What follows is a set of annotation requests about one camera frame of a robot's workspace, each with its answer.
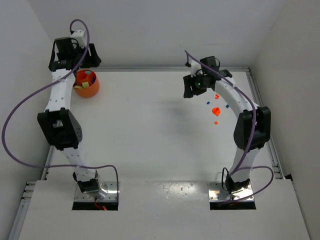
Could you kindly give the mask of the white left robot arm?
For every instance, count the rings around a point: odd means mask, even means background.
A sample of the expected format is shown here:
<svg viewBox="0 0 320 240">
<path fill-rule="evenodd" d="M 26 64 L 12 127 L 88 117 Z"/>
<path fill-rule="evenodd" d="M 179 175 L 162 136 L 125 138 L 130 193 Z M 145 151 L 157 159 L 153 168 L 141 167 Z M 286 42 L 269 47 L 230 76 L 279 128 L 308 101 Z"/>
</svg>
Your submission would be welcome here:
<svg viewBox="0 0 320 240">
<path fill-rule="evenodd" d="M 54 41 L 49 70 L 53 86 L 44 112 L 37 115 L 37 121 L 47 142 L 60 151 L 73 167 L 73 178 L 80 191 L 97 198 L 101 191 L 96 169 L 88 169 L 81 141 L 83 131 L 70 110 L 71 95 L 76 77 L 76 66 L 85 48 L 78 40 L 61 37 Z"/>
</svg>

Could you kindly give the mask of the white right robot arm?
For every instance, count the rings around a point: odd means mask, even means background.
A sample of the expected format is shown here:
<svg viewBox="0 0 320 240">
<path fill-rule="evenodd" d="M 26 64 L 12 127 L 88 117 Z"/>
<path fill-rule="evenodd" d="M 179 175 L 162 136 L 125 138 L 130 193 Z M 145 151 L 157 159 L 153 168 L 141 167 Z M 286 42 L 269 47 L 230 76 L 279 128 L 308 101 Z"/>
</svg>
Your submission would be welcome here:
<svg viewBox="0 0 320 240">
<path fill-rule="evenodd" d="M 214 57 L 196 60 L 186 55 L 189 75 L 183 77 L 185 99 L 204 94 L 212 89 L 229 105 L 237 118 L 233 139 L 236 154 L 232 167 L 224 175 L 223 190 L 233 193 L 246 188 L 250 183 L 250 172 L 260 149 L 271 138 L 271 111 L 253 102 L 234 80 L 227 69 L 220 68 L 220 61 Z"/>
</svg>

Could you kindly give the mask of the light green 2x2 lego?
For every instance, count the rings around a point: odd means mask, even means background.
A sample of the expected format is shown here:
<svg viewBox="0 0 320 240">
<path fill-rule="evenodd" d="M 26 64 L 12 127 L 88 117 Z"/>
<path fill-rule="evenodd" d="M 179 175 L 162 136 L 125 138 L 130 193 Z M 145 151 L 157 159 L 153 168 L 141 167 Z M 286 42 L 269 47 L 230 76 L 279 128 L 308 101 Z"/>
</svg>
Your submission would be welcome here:
<svg viewBox="0 0 320 240">
<path fill-rule="evenodd" d="M 89 82 L 88 82 L 88 81 L 82 82 L 82 87 L 83 87 L 84 89 L 89 88 L 89 87 L 90 87 Z"/>
</svg>

